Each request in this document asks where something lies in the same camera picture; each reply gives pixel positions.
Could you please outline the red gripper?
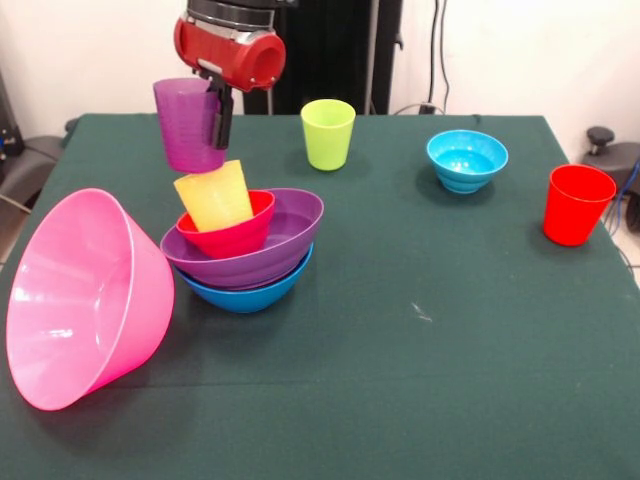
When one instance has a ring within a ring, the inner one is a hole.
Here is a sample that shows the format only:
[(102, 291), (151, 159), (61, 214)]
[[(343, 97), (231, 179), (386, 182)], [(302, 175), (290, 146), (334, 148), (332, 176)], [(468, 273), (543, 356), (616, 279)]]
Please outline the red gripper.
[(231, 87), (243, 92), (271, 88), (284, 70), (284, 42), (272, 31), (242, 32), (183, 16), (174, 28), (174, 45), (186, 65), (225, 82), (211, 81), (208, 91), (215, 99), (212, 146), (227, 149), (234, 107)]

